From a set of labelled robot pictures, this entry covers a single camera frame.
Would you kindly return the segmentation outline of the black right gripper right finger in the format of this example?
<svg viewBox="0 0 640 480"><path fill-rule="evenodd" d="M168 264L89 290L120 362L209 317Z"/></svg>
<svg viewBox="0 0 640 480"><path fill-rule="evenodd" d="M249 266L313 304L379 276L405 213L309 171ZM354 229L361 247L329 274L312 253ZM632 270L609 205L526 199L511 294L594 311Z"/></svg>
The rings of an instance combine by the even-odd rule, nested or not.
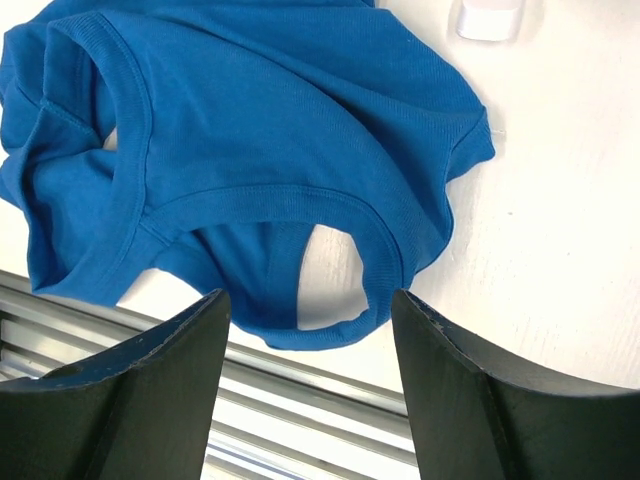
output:
<svg viewBox="0 0 640 480"><path fill-rule="evenodd" d="M421 478L638 478L638 391L524 359L406 290L392 326Z"/></svg>

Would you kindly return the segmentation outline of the blue tank top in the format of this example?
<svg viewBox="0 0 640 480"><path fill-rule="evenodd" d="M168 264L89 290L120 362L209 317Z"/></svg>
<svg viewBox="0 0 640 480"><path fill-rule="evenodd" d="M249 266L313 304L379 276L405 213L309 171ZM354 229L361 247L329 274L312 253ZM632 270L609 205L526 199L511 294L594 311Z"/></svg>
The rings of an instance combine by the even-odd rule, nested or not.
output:
<svg viewBox="0 0 640 480"><path fill-rule="evenodd" d="M281 350L355 343L446 248L495 151L461 74L370 1L54 1L1 58L1 196L31 286L166 271Z"/></svg>

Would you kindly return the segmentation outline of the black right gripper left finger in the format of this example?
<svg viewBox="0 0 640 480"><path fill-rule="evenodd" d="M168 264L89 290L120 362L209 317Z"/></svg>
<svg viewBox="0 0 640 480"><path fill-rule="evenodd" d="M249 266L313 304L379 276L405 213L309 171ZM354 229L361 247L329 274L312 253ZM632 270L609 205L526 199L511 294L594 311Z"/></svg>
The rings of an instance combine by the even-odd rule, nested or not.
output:
<svg viewBox="0 0 640 480"><path fill-rule="evenodd" d="M3 382L2 478L200 478L230 317L216 290L101 353Z"/></svg>

